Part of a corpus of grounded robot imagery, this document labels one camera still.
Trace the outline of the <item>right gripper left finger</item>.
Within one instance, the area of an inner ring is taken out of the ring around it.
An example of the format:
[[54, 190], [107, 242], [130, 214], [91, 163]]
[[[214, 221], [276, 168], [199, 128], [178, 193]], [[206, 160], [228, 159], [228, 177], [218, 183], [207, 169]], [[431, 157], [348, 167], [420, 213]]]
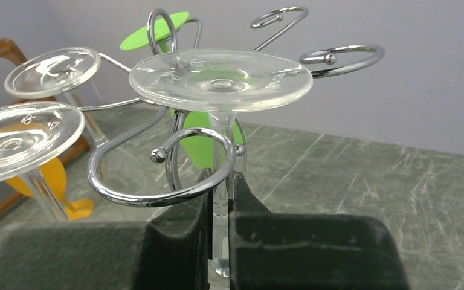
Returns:
[[0, 289], [207, 289], [211, 192], [151, 221], [12, 224]]

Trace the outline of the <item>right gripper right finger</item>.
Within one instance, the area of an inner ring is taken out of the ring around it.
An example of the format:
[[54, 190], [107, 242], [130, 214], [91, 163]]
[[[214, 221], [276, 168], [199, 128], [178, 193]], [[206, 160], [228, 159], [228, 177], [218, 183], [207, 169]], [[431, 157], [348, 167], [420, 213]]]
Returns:
[[243, 173], [231, 177], [231, 289], [408, 289], [380, 220], [351, 214], [273, 213]]

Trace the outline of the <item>green plastic wine glass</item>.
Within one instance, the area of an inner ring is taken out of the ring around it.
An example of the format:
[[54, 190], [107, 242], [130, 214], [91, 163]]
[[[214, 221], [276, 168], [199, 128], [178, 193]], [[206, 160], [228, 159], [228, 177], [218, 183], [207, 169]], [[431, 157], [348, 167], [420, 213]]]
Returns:
[[[194, 40], [194, 48], [198, 48], [201, 39], [202, 22], [198, 18], [191, 18], [187, 11], [180, 11], [167, 14], [161, 8], [155, 8], [147, 18], [147, 25], [126, 37], [120, 44], [123, 51], [137, 50], [149, 47], [153, 54], [165, 53], [172, 49], [168, 46], [168, 41], [172, 36], [176, 36], [178, 30], [186, 23], [197, 23], [197, 32]], [[183, 128], [203, 127], [210, 129], [210, 118], [205, 112], [189, 112], [182, 115], [174, 109], [170, 110], [172, 126], [181, 125]], [[190, 137], [181, 141], [182, 148], [188, 154], [193, 164], [200, 168], [211, 168], [213, 166], [213, 141], [206, 137]]]

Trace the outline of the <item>clear wine glass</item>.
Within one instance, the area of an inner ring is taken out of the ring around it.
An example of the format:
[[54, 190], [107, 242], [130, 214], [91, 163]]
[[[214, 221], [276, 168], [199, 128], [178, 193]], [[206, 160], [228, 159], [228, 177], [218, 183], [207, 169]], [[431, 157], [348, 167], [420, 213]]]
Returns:
[[[106, 60], [125, 72], [130, 68], [87, 47], [62, 48], [42, 54], [15, 68], [5, 79], [5, 90], [18, 98], [34, 100], [63, 94], [77, 107], [83, 105], [75, 89], [87, 82]], [[105, 154], [98, 170], [110, 189], [141, 193], [147, 189], [146, 173], [140, 162], [118, 147]]]
[[68, 150], [85, 128], [83, 113], [73, 105], [36, 101], [0, 107], [0, 130], [17, 124], [39, 123], [46, 130], [0, 131], [0, 182], [18, 176], [28, 185], [43, 211], [55, 221], [73, 221], [83, 210], [68, 204], [69, 217], [47, 184], [41, 165]]
[[293, 103], [309, 92], [313, 79], [298, 62], [273, 54], [192, 49], [139, 62], [129, 83], [160, 105], [207, 113], [212, 128], [232, 140], [238, 113]]

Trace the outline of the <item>orange plastic goblet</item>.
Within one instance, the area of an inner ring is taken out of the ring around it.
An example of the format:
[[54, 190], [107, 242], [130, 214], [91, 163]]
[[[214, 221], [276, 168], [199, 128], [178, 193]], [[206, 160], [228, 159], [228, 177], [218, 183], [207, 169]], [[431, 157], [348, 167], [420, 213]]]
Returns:
[[[0, 131], [22, 132], [22, 131], [33, 130], [33, 129], [42, 129], [45, 131], [47, 127], [39, 123], [38, 124], [32, 123], [28, 126], [24, 124], [17, 124], [17, 125], [7, 126]], [[77, 155], [79, 155], [80, 153], [83, 153], [83, 151], [88, 151], [89, 143], [81, 135], [79, 136], [77, 141], [73, 144], [73, 147], [74, 149], [70, 149], [68, 153], [63, 153], [65, 154], [64, 156], [52, 159], [51, 161], [41, 165], [40, 167], [43, 177], [46, 179], [47, 184], [49, 185], [50, 189], [53, 191], [57, 200], [60, 201], [61, 205], [64, 207], [63, 209], [66, 210], [68, 216], [71, 218], [75, 218], [76, 214], [74, 211], [72, 211], [68, 207], [69, 202], [66, 197], [68, 178], [66, 175], [64, 164], [66, 164], [68, 161], [77, 157]], [[22, 196], [28, 196], [29, 198], [34, 198], [34, 194], [31, 192], [28, 185], [26, 185], [26, 183], [24, 183], [24, 181], [20, 179], [20, 177], [15, 176], [15, 177], [5, 180], [4, 182], [6, 182], [6, 184], [8, 184], [11, 188], [16, 190], [18, 194], [21, 194]]]

